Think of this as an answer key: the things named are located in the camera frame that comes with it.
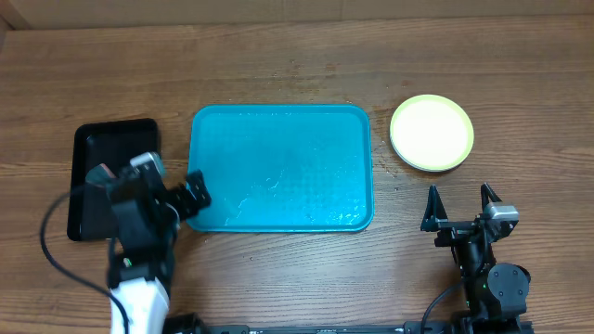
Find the green rimmed yellow plate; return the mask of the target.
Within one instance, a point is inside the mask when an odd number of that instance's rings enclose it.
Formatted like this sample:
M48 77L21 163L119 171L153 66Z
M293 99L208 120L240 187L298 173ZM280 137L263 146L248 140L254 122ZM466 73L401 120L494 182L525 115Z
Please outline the green rimmed yellow plate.
M474 144L468 114L456 102L438 95L413 96L400 104L391 118L389 135L402 161L430 173L456 168Z

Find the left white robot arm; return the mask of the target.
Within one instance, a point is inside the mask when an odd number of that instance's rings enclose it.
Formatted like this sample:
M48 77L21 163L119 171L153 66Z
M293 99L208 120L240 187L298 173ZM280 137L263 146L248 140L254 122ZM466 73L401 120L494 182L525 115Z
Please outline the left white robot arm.
M109 188L117 236L109 246L107 284L112 333L161 333L174 275L174 244L182 222L211 204L200 171L167 188L154 169Z

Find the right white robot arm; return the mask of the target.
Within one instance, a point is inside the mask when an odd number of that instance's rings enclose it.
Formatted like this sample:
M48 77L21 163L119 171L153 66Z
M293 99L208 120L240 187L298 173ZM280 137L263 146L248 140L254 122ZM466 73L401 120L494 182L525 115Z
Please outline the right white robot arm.
M434 232L434 246L449 248L459 268L459 283L447 288L427 307L415 333L532 333L527 311L531 275L520 265L498 263L492 244L508 237L519 223L515 206L505 203L490 185L481 185L482 211L471 221L448 219L437 186L429 187L427 207L420 224ZM467 309L448 321L431 323L430 314L449 294L463 289Z

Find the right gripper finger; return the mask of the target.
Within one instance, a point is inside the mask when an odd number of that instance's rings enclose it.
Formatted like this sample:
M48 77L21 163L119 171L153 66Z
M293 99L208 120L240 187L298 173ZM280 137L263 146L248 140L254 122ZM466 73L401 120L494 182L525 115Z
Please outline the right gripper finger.
M480 190L483 209L485 209L486 206L491 202L501 202L501 198L496 194L496 192L488 183L483 183L481 185Z
M423 215L420 230L438 231L441 223L447 223L448 217L436 185L429 187L428 202Z

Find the black pink sponge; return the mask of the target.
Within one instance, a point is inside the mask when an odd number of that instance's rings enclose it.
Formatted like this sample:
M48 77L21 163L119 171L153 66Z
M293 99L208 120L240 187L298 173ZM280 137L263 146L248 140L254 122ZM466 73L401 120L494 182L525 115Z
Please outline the black pink sponge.
M107 186L116 179L113 171L105 163L100 163L87 173L85 182L94 186Z

